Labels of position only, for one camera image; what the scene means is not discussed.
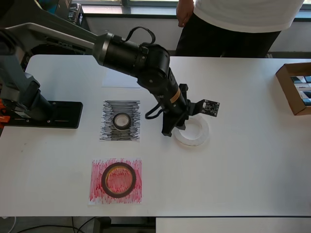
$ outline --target robotic arm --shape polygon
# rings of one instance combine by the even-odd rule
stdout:
[[[209,100],[191,103],[187,99],[187,85],[178,86],[169,67],[169,53],[154,44],[151,31],[146,29],[152,36],[151,43],[138,45],[128,41],[136,29],[125,40],[111,33],[96,36],[41,10],[33,0],[6,1],[0,11],[0,77],[3,80],[0,99],[24,119],[49,121],[54,115],[54,102],[40,94],[39,83],[22,72],[15,58],[16,47],[29,51],[48,43],[92,54],[99,65],[136,77],[138,84],[158,101],[158,105],[146,113],[146,118],[156,118],[163,112],[164,135],[171,136],[174,127],[185,129],[185,120],[197,113],[216,116],[219,103]],[[161,108],[158,113],[150,116],[158,108]]]

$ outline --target hand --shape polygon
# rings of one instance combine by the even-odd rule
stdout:
[[[183,28],[193,14],[193,0],[179,0],[176,15],[178,26]]]

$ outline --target black scribbled paper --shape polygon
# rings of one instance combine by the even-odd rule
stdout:
[[[140,101],[139,100],[105,100],[101,122],[101,141],[139,141],[140,138]],[[131,118],[127,130],[117,130],[113,118],[118,113],[126,113]]]

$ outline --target wall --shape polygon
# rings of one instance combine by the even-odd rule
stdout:
[[[87,18],[90,30],[95,34],[111,32],[126,37],[130,29],[143,26],[155,33],[156,42],[167,50],[175,50],[182,29],[177,19],[141,18]],[[283,31],[272,45],[270,51],[308,51],[311,52],[311,22],[294,22],[291,28]],[[136,31],[132,38],[136,43],[150,41],[149,34]]]

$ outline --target red scribbled paper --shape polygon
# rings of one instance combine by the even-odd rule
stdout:
[[[127,163],[136,174],[136,184],[133,191],[123,198],[112,198],[107,195],[102,187],[102,175],[105,169],[116,162]],[[89,190],[89,204],[112,204],[112,203],[141,203],[142,181],[141,181],[141,159],[105,159],[93,160],[91,185]]]

